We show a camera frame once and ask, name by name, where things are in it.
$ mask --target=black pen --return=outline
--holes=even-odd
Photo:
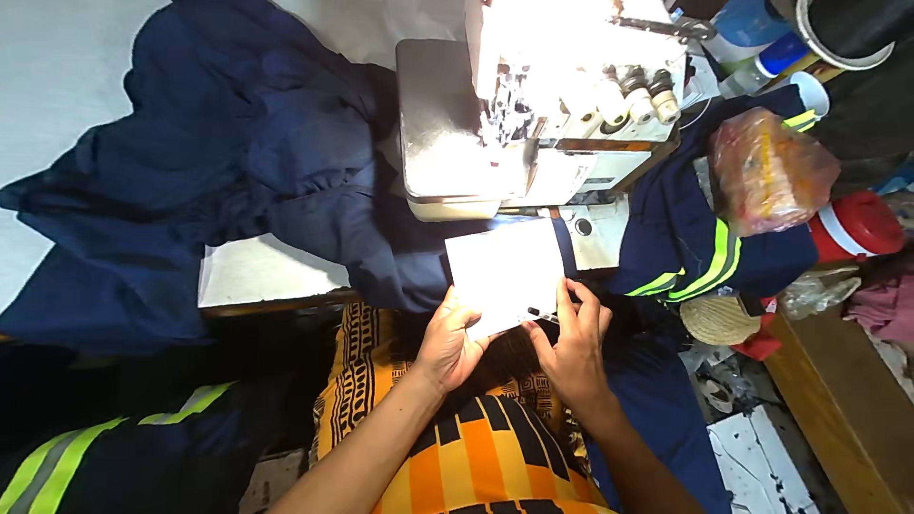
[[[533,316],[538,317],[539,319],[545,319],[546,321],[551,321],[552,323],[555,323],[556,325],[558,325],[558,317],[557,317],[557,316],[554,316],[554,315],[551,315],[551,314],[546,314],[546,313],[541,313],[541,312],[539,312],[539,309],[535,309],[535,308],[533,308],[533,307],[528,307],[528,308],[526,309],[526,311],[527,311],[528,313],[532,314]]]

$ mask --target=straw hat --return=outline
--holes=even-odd
[[[679,315],[689,334],[709,345],[738,345],[761,329],[761,318],[746,316],[739,300],[729,296],[689,300]]]

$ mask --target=white paper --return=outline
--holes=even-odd
[[[565,269],[552,220],[523,221],[444,244],[458,298],[483,311],[466,329],[471,340],[536,319],[529,307],[556,312],[556,286]]]

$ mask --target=white cup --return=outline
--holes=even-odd
[[[791,84],[796,84],[800,89],[800,101],[806,110],[812,109],[815,111],[815,121],[818,122],[828,114],[828,111],[832,108],[832,102],[828,99],[828,91],[825,90],[825,86],[818,79],[805,71],[793,73],[790,77],[781,80],[770,91]]]

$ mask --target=person's left hand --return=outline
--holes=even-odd
[[[425,374],[434,385],[440,385],[443,392],[457,389],[479,364],[489,343],[501,336],[495,334],[471,341],[466,335],[466,326],[479,316],[478,311],[460,304],[451,286],[425,329],[422,348],[413,368]]]

